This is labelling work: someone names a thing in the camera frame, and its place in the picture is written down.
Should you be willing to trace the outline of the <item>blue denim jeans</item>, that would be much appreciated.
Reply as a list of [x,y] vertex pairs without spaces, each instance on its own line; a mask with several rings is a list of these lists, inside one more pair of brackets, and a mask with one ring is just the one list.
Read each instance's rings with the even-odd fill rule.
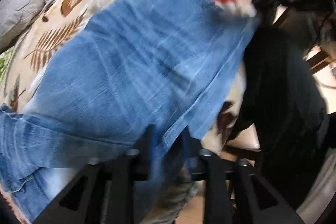
[[182,169],[163,158],[184,128],[204,138],[257,25],[214,0],[115,0],[51,57],[20,114],[1,106],[3,190],[34,221],[84,165],[116,159],[153,124],[141,222]]

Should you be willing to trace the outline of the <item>green patterned cloth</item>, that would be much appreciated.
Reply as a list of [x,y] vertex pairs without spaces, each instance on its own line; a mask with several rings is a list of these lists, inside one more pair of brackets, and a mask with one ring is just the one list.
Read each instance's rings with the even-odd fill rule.
[[11,59],[11,56],[13,54],[14,47],[9,48],[8,50],[4,51],[0,54],[0,83],[2,82],[5,71],[9,65],[9,61]]

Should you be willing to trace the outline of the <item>leaf-patterned cream blanket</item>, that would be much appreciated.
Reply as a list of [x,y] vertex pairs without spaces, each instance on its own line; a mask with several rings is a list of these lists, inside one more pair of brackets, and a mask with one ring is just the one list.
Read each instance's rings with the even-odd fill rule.
[[[44,15],[19,38],[6,77],[1,84],[2,105],[20,114],[33,97],[51,57],[75,35],[84,30],[94,14],[107,8],[115,0],[56,0]],[[234,15],[256,18],[252,3],[240,1],[225,4],[214,0],[215,4]],[[197,192],[198,184],[189,182],[184,168],[169,180],[167,190],[155,203],[155,207],[138,223],[172,223],[190,198]],[[1,186],[1,197],[5,200],[15,219],[22,223],[32,223],[15,204],[10,193]]]

